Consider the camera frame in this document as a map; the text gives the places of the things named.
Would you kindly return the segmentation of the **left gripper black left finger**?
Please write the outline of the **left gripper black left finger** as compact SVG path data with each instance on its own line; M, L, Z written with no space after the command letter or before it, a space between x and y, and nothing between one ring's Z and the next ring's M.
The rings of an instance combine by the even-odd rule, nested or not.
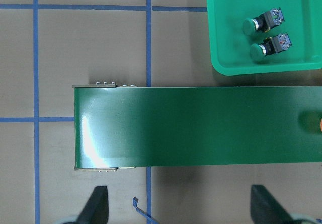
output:
M96 186L75 223L108 223L108 219L108 188Z

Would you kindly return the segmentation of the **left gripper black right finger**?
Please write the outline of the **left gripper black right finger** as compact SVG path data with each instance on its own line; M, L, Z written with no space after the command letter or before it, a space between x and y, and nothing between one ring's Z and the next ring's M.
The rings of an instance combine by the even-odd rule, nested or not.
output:
M264 185L251 186L250 216L256 224L302 223L293 219Z

